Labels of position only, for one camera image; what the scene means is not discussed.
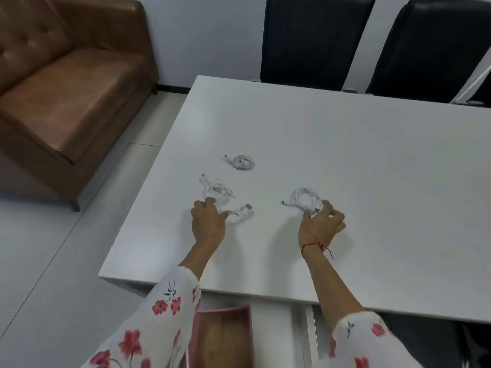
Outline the person's right forearm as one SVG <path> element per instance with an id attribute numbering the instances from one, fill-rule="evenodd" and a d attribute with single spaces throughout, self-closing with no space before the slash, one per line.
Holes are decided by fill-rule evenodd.
<path id="1" fill-rule="evenodd" d="M 319 245 L 301 249 L 330 332 L 348 315 L 365 311 L 324 255 Z"/>

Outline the person's left hand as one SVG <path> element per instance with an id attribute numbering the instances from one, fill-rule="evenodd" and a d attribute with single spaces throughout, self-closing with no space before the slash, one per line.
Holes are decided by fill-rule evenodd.
<path id="1" fill-rule="evenodd" d="M 192 231 L 195 241 L 214 241 L 221 244 L 225 236 L 225 223 L 215 221 L 218 211 L 216 199 L 206 197 L 204 201 L 195 201 L 191 209 Z"/>

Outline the brown leather sofa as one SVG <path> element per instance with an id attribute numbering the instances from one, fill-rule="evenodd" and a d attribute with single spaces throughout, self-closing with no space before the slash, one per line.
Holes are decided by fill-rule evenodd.
<path id="1" fill-rule="evenodd" d="M 151 94 L 138 0 L 0 0 L 0 192 L 78 198 Z"/>

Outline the white table leg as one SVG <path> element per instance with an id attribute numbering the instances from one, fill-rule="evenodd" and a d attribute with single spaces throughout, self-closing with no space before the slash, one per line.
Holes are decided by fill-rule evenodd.
<path id="1" fill-rule="evenodd" d="M 296 368 L 313 368 L 319 361 L 314 310 L 311 305 L 294 304 L 293 339 Z"/>

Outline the person's right hand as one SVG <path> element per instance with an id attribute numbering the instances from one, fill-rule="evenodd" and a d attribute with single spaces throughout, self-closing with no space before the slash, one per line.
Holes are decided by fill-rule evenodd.
<path id="1" fill-rule="evenodd" d="M 303 226 L 303 218 L 298 230 L 298 245 L 302 249 L 308 245 L 329 247 L 336 234 L 346 228 L 345 215 L 333 208 L 333 205 L 322 200 L 322 209 L 312 215 L 310 226 Z"/>

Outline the pink box with wooden inside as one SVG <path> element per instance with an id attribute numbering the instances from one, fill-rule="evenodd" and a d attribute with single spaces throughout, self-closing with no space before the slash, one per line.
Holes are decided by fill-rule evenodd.
<path id="1" fill-rule="evenodd" d="M 181 368 L 256 368 L 250 305 L 199 310 Z"/>

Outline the white floral left sleeve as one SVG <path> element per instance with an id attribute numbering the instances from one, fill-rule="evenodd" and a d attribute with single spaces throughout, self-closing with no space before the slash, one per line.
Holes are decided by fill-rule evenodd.
<path id="1" fill-rule="evenodd" d="M 176 267 L 81 368 L 179 368 L 200 299 L 198 278 Z"/>

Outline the white floral right sleeve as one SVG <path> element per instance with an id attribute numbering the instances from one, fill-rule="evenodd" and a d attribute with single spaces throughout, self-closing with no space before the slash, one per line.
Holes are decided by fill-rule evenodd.
<path id="1" fill-rule="evenodd" d="M 374 312 L 345 316 L 331 334 L 328 354 L 311 368 L 423 368 Z"/>

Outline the person's left forearm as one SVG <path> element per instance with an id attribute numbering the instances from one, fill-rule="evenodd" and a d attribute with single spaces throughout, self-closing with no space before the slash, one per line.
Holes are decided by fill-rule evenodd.
<path id="1" fill-rule="evenodd" d="M 219 243 L 214 241 L 196 241 L 179 267 L 187 268 L 200 281 L 206 265 L 218 247 Z"/>

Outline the white floral sleeve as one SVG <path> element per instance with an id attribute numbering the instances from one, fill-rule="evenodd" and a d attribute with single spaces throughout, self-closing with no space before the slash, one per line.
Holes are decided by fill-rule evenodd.
<path id="1" fill-rule="evenodd" d="M 81 368 L 179 368 L 200 299 L 198 278 L 176 267 Z"/>
<path id="2" fill-rule="evenodd" d="M 328 354 L 311 368 L 423 368 L 374 312 L 345 316 L 331 334 Z"/>

